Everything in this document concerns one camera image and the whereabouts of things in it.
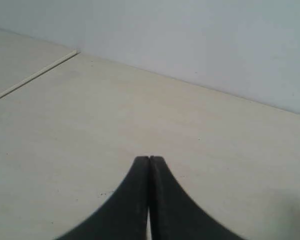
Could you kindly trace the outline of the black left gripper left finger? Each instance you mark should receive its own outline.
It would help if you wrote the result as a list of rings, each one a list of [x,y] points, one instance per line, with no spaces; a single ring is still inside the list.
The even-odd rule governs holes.
[[[145,240],[150,159],[134,159],[126,177],[90,217],[60,240]]]

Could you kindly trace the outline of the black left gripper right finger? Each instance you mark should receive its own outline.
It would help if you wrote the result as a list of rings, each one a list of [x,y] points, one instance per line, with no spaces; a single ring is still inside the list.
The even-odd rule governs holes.
[[[161,156],[150,157],[150,229],[154,240],[241,240],[203,211]]]

